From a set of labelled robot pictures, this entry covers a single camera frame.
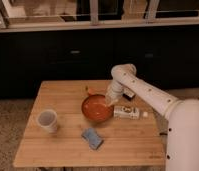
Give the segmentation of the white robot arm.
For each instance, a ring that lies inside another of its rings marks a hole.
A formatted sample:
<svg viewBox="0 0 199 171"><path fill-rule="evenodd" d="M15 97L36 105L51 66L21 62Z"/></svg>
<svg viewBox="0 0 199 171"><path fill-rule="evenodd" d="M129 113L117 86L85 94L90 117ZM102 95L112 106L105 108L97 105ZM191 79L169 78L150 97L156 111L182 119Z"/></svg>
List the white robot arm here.
<svg viewBox="0 0 199 171"><path fill-rule="evenodd" d="M133 64L111 69L106 103L119 101L129 88L168 121L165 171L199 171L199 99L184 99L166 93L139 79Z"/></svg>

